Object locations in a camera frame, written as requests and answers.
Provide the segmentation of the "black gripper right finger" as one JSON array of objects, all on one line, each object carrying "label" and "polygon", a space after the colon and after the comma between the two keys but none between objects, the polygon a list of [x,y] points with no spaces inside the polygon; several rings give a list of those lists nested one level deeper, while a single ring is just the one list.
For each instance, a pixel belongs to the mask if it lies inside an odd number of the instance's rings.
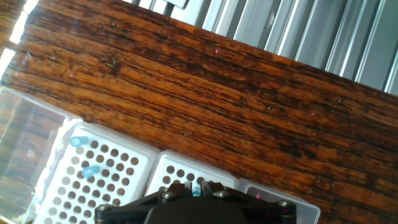
[{"label": "black gripper right finger", "polygon": [[265,202],[219,182],[201,183],[200,205],[209,223],[276,223],[296,224],[297,206],[288,200]]}]

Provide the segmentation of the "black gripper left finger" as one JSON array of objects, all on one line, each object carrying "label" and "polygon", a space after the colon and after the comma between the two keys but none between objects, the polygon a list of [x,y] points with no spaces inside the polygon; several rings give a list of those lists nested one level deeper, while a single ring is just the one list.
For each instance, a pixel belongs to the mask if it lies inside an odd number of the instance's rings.
[{"label": "black gripper left finger", "polygon": [[192,196],[192,183],[172,184],[144,198],[123,206],[101,204],[95,208],[95,224],[144,223],[149,212],[158,205]]}]

